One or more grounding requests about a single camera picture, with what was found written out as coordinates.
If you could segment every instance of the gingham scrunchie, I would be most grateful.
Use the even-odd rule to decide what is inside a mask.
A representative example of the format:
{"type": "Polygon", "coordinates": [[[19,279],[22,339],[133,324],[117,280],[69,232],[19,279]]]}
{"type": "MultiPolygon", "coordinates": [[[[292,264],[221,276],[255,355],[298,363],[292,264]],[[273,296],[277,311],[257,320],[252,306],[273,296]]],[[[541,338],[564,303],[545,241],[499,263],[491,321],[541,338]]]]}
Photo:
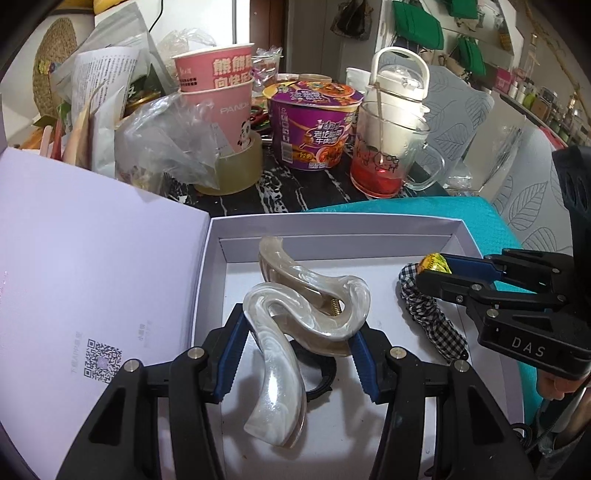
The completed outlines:
{"type": "Polygon", "coordinates": [[[466,339],[460,335],[452,323],[445,318],[437,306],[437,301],[423,295],[417,288],[414,279],[417,275],[416,263],[409,263],[402,269],[400,281],[400,295],[406,303],[406,308],[413,320],[417,322],[427,334],[431,343],[448,362],[467,360],[466,339]]]}

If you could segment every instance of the green bag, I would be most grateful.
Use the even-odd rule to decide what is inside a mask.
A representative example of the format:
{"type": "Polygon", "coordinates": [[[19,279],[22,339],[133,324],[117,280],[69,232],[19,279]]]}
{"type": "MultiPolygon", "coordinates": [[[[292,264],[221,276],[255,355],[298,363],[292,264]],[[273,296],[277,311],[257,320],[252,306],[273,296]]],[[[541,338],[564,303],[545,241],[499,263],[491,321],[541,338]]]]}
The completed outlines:
{"type": "Polygon", "coordinates": [[[420,7],[394,0],[396,33],[424,48],[441,50],[443,30],[439,20],[420,7]]]}
{"type": "Polygon", "coordinates": [[[476,41],[470,37],[457,39],[457,49],[460,53],[460,65],[474,75],[485,75],[486,67],[482,60],[482,52],[476,41]]]}
{"type": "Polygon", "coordinates": [[[452,17],[478,20],[478,0],[443,0],[452,17]]]}

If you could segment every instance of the blue gripper pad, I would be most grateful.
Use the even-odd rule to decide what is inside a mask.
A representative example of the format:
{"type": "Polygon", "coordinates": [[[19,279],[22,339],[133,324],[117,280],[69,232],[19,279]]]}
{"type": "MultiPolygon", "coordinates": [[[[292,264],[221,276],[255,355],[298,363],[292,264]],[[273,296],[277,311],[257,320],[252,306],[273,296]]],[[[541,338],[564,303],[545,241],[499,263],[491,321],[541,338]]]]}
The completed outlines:
{"type": "Polygon", "coordinates": [[[232,329],[226,348],[217,363],[217,383],[212,395],[214,403],[221,402],[232,389],[249,331],[248,320],[241,313],[232,329]]]}
{"type": "Polygon", "coordinates": [[[472,259],[470,257],[458,257],[442,254],[447,260],[447,265],[454,275],[459,277],[474,278],[479,283],[491,284],[494,281],[502,281],[503,273],[487,261],[472,259]]]}
{"type": "Polygon", "coordinates": [[[359,376],[363,391],[375,403],[379,398],[376,365],[367,343],[359,332],[349,339],[349,348],[351,355],[353,355],[353,361],[355,362],[355,368],[357,369],[357,375],[359,376]]]}

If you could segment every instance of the qr code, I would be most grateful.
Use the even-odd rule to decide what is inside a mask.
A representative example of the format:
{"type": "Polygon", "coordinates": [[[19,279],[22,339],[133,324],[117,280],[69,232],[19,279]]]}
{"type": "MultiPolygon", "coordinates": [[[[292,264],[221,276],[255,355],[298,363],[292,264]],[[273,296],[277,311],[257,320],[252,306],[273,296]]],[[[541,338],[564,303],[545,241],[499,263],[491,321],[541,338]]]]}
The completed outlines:
{"type": "Polygon", "coordinates": [[[109,383],[121,366],[123,352],[114,346],[88,340],[84,376],[109,383]]]}

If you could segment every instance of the pearl white hair claw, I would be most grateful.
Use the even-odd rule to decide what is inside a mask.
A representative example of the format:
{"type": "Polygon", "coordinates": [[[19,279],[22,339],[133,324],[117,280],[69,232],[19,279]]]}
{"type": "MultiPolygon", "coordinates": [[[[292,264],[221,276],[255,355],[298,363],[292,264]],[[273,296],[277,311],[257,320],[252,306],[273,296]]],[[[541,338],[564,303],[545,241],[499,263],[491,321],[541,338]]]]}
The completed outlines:
{"type": "Polygon", "coordinates": [[[350,355],[347,340],[367,318],[369,289],[358,277],[326,277],[299,265],[284,252],[280,237],[261,239],[259,263],[267,282],[246,294],[243,310],[265,359],[265,379],[244,429],[271,445],[290,447],[303,428],[306,390],[285,334],[320,355],[350,355]],[[338,301],[345,305],[342,312],[338,301]]]}

